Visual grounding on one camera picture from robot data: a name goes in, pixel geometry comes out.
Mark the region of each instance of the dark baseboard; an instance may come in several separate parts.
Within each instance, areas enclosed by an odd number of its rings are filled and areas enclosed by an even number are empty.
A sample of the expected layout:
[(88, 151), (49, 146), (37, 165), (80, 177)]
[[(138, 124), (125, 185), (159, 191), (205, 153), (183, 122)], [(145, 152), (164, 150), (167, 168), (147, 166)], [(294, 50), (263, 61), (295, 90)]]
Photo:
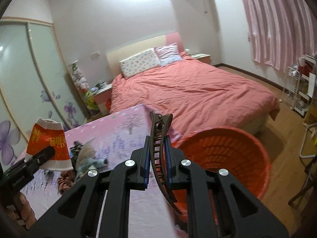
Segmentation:
[(271, 86), (273, 86), (273, 87), (275, 87), (275, 88), (278, 88), (279, 90), (283, 90), (283, 87), (282, 87), (282, 86), (280, 86), (280, 85), (276, 84), (275, 82), (272, 82), (272, 81), (270, 81), (270, 80), (268, 80), (268, 79), (266, 79), (266, 78), (264, 78), (264, 77), (261, 77), (261, 76), (259, 76), (259, 75), (256, 75), (256, 74), (254, 74), (254, 73), (252, 73), (252, 72), (249, 72), (249, 71), (246, 71), (246, 70), (243, 70), (243, 69), (240, 69), (240, 68), (231, 66), (231, 65), (229, 65), (229, 64), (225, 64), (225, 63), (219, 63), (219, 64), (216, 64), (216, 65), (215, 65), (215, 67), (219, 67), (219, 66), (225, 66), (225, 67), (227, 67), (227, 68), (230, 68), (230, 69), (233, 69), (233, 70), (242, 72), (242, 73), (244, 73), (244, 74), (247, 74), (247, 75), (249, 75), (249, 76), (252, 76), (252, 77), (254, 77), (254, 78), (257, 78), (258, 80), (261, 80), (261, 81), (263, 81), (263, 82), (265, 82), (265, 83), (268, 83), (268, 84), (270, 84)]

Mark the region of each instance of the silver screw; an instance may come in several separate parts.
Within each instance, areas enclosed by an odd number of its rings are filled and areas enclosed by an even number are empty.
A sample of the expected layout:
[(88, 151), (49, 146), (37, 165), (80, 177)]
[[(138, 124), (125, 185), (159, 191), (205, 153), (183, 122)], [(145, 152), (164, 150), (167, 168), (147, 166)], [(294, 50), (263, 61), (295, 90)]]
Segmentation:
[(218, 173), (221, 175), (221, 176), (227, 176), (229, 174), (229, 171), (227, 169), (219, 169)]
[(191, 161), (188, 159), (184, 159), (180, 162), (183, 166), (190, 166), (191, 165)]
[(134, 166), (135, 162), (134, 162), (133, 160), (129, 159), (129, 160), (127, 160), (127, 161), (125, 162), (125, 164), (126, 164), (126, 166), (131, 167), (131, 166)]
[(98, 174), (98, 172), (97, 172), (97, 170), (95, 170), (95, 169), (92, 169), (92, 170), (90, 170), (89, 172), (88, 172), (88, 176), (89, 177), (94, 177), (94, 176), (96, 176)]

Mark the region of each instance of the orange plastic basket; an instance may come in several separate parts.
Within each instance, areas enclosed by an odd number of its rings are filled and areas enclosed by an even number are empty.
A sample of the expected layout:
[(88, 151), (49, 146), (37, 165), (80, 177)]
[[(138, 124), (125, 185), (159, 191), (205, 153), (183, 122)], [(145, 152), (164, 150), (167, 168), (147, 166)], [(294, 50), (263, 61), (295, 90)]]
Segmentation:
[[(264, 195), (269, 181), (270, 159), (262, 143), (246, 131), (228, 126), (216, 126), (195, 132), (173, 144), (185, 157), (202, 168), (229, 170), (257, 198)], [(186, 191), (174, 191), (176, 206), (187, 222)]]

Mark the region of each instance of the human hand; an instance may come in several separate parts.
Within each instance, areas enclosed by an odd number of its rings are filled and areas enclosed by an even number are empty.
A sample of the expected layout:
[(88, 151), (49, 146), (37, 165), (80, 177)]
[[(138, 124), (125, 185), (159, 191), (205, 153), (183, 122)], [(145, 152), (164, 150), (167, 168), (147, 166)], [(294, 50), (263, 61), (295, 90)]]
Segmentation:
[[(31, 226), (36, 222), (34, 211), (31, 209), (30, 203), (23, 193), (20, 193), (20, 200), (23, 204), (21, 217), (25, 221), (26, 228), (30, 229)], [(12, 210), (8, 210), (7, 214), (11, 220), (17, 220), (18, 218), (18, 216)]]

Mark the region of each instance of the cardboard box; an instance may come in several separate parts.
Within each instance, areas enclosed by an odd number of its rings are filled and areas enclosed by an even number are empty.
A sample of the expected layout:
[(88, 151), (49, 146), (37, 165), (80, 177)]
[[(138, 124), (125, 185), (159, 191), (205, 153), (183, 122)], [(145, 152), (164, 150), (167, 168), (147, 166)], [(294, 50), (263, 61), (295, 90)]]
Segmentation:
[(305, 115), (304, 122), (307, 124), (312, 124), (317, 122), (317, 106), (310, 104), (308, 111)]

